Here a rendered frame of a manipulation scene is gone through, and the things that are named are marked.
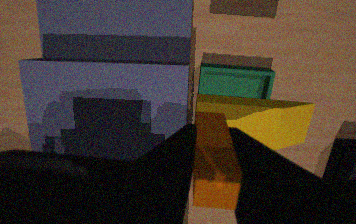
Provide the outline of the green tray rim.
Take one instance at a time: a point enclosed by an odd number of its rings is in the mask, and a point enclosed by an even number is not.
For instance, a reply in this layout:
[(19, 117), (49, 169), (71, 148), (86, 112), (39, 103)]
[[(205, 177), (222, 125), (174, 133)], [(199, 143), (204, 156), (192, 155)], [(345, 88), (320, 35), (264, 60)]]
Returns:
[(265, 75), (261, 99), (270, 99), (276, 72), (267, 67), (201, 63), (198, 94), (203, 94), (205, 71)]

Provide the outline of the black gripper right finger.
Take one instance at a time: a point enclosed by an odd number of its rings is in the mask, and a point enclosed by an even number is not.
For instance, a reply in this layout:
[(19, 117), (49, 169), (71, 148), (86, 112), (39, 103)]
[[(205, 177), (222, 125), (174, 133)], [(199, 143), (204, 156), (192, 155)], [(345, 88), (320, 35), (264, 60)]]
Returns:
[(237, 224), (356, 224), (356, 180), (331, 183), (228, 128), (243, 174)]

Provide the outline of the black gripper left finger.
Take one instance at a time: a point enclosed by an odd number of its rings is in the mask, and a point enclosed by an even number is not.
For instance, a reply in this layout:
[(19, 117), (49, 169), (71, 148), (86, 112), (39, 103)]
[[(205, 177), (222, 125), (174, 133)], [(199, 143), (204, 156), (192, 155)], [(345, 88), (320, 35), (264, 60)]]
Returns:
[(183, 224), (197, 129), (134, 161), (0, 152), (0, 224)]

